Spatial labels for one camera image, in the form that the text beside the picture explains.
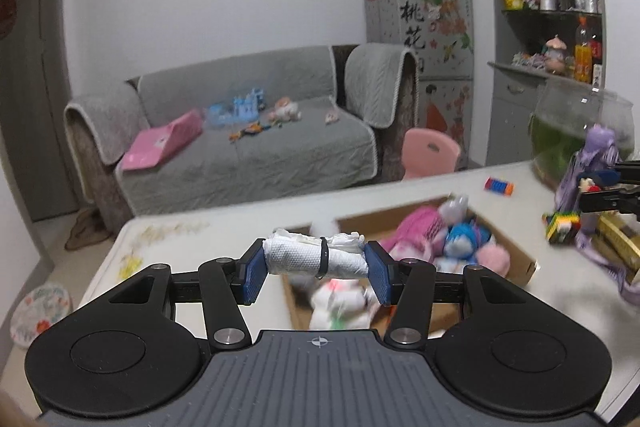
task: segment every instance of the crosshair marking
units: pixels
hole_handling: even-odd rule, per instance
[[[330,343],[331,341],[328,341],[326,338],[324,337],[316,337],[314,339],[311,339],[310,341],[307,341],[312,343],[314,346],[318,346],[318,349],[322,346],[326,346],[328,343]]]

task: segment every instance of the pink chair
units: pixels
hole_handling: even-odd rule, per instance
[[[409,129],[402,144],[403,179],[453,172],[459,157],[460,145],[446,134],[433,129]]]

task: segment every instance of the plastic bottle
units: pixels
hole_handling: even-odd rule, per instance
[[[602,83],[602,32],[598,25],[591,31],[591,84]]]
[[[591,84],[591,31],[587,26],[587,17],[580,17],[580,25],[575,31],[575,72],[579,82]]]

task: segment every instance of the round black pad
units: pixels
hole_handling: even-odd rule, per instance
[[[137,304],[89,304],[36,338],[25,372],[44,407],[104,419],[168,402],[201,365],[193,335],[161,314]]]
[[[105,375],[124,371],[144,356],[145,341],[126,331],[89,333],[71,348],[71,360],[80,369]]]
[[[566,358],[564,346],[539,331],[507,331],[494,338],[491,352],[498,362],[524,373],[542,373]]]
[[[607,348],[552,308],[540,311],[496,306],[450,328],[436,348],[446,382],[471,403],[518,418],[593,409],[611,372]]]

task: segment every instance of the glass shelf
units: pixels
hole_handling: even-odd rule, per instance
[[[488,62],[492,68],[496,68],[501,71],[509,71],[510,73],[518,73],[524,74],[526,76],[531,76],[532,78],[537,78],[539,80],[546,80],[548,78],[562,78],[563,80],[573,80],[568,76],[560,76],[559,74],[551,74],[547,73],[545,70],[537,70],[535,68],[527,68],[525,66],[513,66],[512,64],[503,64],[501,62]]]
[[[502,10],[502,13],[507,16],[516,16],[516,17],[550,17],[550,18],[574,18],[577,19],[579,16],[587,17],[592,20],[602,20],[602,13],[587,13],[587,12],[579,12],[579,11],[560,11],[560,10]]]

